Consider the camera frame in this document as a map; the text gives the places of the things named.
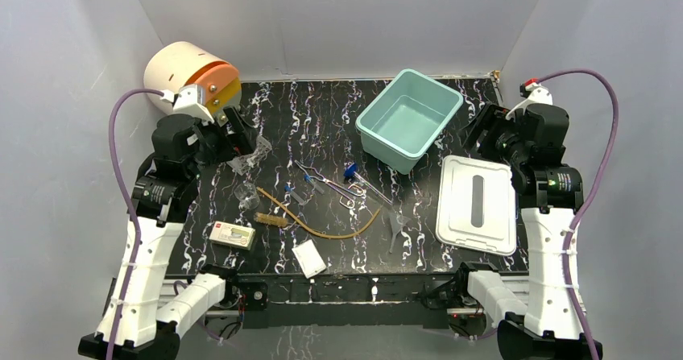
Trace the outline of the mint green plastic bin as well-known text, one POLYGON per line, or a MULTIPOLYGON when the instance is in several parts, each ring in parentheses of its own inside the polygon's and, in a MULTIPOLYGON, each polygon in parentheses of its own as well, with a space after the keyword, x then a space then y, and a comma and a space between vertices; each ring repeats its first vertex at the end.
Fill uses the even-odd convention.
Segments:
POLYGON ((455 89, 406 68, 356 118, 362 148, 407 175, 463 102, 455 89))

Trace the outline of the amber rubber tube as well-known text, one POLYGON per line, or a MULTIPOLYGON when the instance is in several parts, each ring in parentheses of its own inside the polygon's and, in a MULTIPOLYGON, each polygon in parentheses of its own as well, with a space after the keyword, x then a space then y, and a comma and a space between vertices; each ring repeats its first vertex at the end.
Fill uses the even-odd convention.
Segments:
POLYGON ((325 238, 329 240, 344 240, 344 239, 350 239, 350 238, 355 238, 362 234, 365 230, 367 230, 369 227, 372 226, 372 224, 375 222, 375 219, 381 214, 382 209, 379 208, 375 210, 370 218, 370 220, 360 229, 355 230, 351 234, 342 234, 342 235, 334 235, 334 234, 323 234, 322 232, 319 232, 317 230, 312 229, 309 227, 305 222, 300 220, 286 205, 278 201, 275 197, 273 197, 270 193, 265 191, 261 187, 256 187, 256 190, 264 197, 269 199, 273 204, 277 205, 279 208, 281 208, 297 225, 299 225, 302 229, 307 231, 313 236, 316 236, 318 238, 325 238))

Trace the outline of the clear plastic funnel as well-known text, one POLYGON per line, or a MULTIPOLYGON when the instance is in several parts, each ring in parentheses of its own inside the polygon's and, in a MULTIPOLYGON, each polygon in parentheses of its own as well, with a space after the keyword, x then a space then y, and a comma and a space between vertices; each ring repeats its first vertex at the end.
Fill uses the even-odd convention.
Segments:
POLYGON ((395 246, 395 241, 398 235, 403 231, 404 227, 410 222, 409 217, 405 217, 394 211, 385 211, 383 217, 389 221, 391 228, 391 239, 388 253, 392 254, 395 246))

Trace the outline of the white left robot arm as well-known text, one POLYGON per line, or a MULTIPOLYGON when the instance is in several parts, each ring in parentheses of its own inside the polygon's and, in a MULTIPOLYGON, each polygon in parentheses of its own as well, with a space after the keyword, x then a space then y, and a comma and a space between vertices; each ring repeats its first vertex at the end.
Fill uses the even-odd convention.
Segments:
POLYGON ((159 302, 169 259, 206 167, 255 151, 257 130, 234 108, 215 122, 187 114, 161 118, 154 151, 126 196, 130 215, 122 265, 103 318, 78 353, 94 359, 174 359, 181 338, 214 306, 238 304, 236 271, 204 265, 186 288, 159 302))

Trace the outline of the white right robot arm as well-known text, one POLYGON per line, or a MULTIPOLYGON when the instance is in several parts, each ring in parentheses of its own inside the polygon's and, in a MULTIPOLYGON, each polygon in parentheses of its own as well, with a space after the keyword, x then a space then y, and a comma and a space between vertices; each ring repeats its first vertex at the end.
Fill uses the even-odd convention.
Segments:
POLYGON ((530 103, 508 110, 486 106, 466 127, 465 149, 479 158, 449 161, 447 185, 465 197, 445 218, 443 242, 508 256, 515 218, 528 240, 526 301, 504 287, 497 271, 463 265, 453 288, 465 306, 482 304, 496 324, 505 359, 600 359, 577 285, 577 224, 586 209, 580 173, 563 163, 569 115, 530 103))

